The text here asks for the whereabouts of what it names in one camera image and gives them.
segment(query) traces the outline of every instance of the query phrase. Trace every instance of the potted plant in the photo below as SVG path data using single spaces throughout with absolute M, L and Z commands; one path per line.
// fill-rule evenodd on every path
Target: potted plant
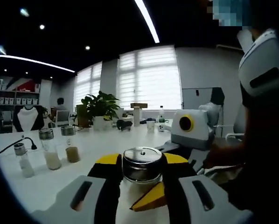
M 91 94 L 82 99 L 83 105 L 87 107 L 89 121 L 93 122 L 94 130 L 102 130 L 106 126 L 106 120 L 117 118 L 116 111 L 120 108 L 116 104 L 118 100 L 112 94 L 106 94 L 99 91 L 98 96 Z
M 47 118 L 48 117 L 48 109 L 44 106 L 41 106 L 41 110 L 42 110 L 42 114 L 43 114 L 43 118 Z

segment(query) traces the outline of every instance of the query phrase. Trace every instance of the glass jar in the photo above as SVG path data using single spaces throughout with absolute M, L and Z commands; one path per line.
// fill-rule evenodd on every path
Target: glass jar
M 62 164 L 56 151 L 54 132 L 51 128 L 39 130 L 39 138 L 44 150 L 44 158 L 48 169 L 59 169 Z
M 18 159 L 22 175 L 26 178 L 35 175 L 31 163 L 28 160 L 28 154 L 23 143 L 17 143 L 14 145 L 14 151 L 16 158 Z
M 66 147 L 66 155 L 68 162 L 78 162 L 80 161 L 80 156 L 78 153 L 78 148 L 76 145 L 76 132 L 75 127 L 73 126 L 66 126 L 61 127 L 61 134 L 64 138 L 64 144 Z

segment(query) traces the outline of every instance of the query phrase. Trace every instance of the office desk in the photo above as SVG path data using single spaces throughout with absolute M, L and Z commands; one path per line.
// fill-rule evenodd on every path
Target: office desk
M 170 132 L 147 133 L 146 125 L 132 127 L 129 131 L 119 131 L 113 129 L 107 132 L 94 132 L 92 129 L 84 129 L 77 132 L 76 142 L 81 156 L 77 163 L 68 163 L 66 160 L 65 141 L 61 137 L 60 128 L 54 128 L 57 152 L 61 159 L 62 167 L 51 171 L 47 168 L 38 131 L 23 133 L 0 134 L 0 150 L 22 135 L 30 137 L 37 145 L 38 149 L 28 151 L 30 162 L 34 168 L 35 176 L 24 178 L 21 174 L 20 166 L 16 160 L 14 148 L 0 154 L 0 166 L 8 180 L 15 195 L 28 212 L 34 210 L 45 210 L 55 201 L 55 196 L 62 188 L 80 175 L 87 175 L 95 161 L 101 156 L 113 153 L 123 153 L 126 149 L 136 146 L 157 147 L 163 145 L 170 139 Z M 23 141 L 29 149 L 29 140 Z M 116 223 L 118 224 L 168 224 L 167 206 L 144 212 L 134 212 L 129 210 L 135 202 L 137 190 L 128 181 L 121 183 L 121 196 L 119 199 Z

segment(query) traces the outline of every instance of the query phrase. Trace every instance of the led strip light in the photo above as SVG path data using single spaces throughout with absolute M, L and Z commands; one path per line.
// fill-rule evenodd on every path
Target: led strip light
M 18 59 L 18 60 L 23 60 L 23 61 L 28 61 L 28 62 L 34 62 L 34 63 L 44 64 L 44 65 L 47 65 L 47 66 L 50 66 L 50 67 L 54 67 L 54 68 L 57 68 L 57 69 L 62 69 L 62 70 L 65 70 L 65 71 L 75 72 L 73 70 L 66 69 L 66 68 L 63 68 L 63 67 L 60 67 L 60 66 L 56 66 L 56 65 L 53 65 L 53 64 L 48 64 L 48 63 L 45 63 L 45 62 L 39 62 L 39 61 L 36 61 L 36 60 L 24 58 L 24 57 L 17 57 L 17 56 L 11 56 L 11 55 L 0 55 L 0 57 L 13 58 L 13 59 Z

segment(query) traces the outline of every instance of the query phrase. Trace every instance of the jar with brown powder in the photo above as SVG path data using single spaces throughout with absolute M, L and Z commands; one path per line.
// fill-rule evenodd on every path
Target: jar with brown powder
M 80 156 L 78 153 L 78 148 L 76 145 L 76 132 L 75 127 L 65 126 L 61 127 L 61 134 L 65 141 L 66 155 L 68 162 L 78 162 L 80 161 Z

